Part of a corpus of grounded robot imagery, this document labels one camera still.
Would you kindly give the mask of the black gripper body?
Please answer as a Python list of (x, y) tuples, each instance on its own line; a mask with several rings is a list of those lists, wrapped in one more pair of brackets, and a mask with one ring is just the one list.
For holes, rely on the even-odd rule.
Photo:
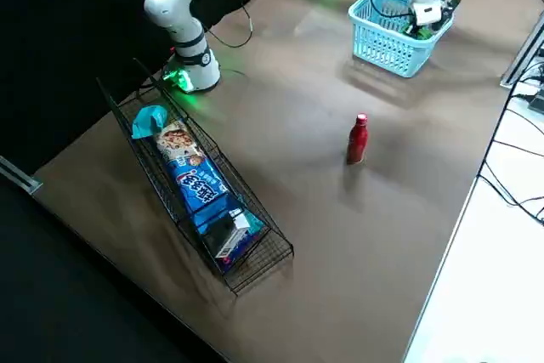
[(443, 25), (449, 20), (451, 20), (451, 17), (453, 16), (455, 10), (459, 6), (462, 0), (447, 0), (442, 8), (442, 15), (441, 15), (441, 21), (440, 24)]

